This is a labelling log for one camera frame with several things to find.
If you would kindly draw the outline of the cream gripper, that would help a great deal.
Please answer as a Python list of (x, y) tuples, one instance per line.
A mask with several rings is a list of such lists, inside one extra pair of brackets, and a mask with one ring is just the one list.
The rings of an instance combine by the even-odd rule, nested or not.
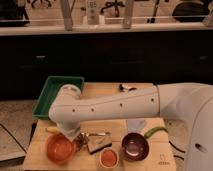
[(68, 130), (61, 128), (60, 132), (69, 140), (74, 140), (80, 134), (80, 128), (77, 127), (77, 128), (68, 129)]

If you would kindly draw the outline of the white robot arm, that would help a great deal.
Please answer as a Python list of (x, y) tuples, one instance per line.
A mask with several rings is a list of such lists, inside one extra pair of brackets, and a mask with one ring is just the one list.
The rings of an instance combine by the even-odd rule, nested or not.
[(151, 86), (111, 96), (82, 99), (74, 85), (60, 88), (49, 118), (67, 137), (91, 120), (162, 117), (187, 125), (184, 171), (213, 171), (213, 85), (177, 83)]

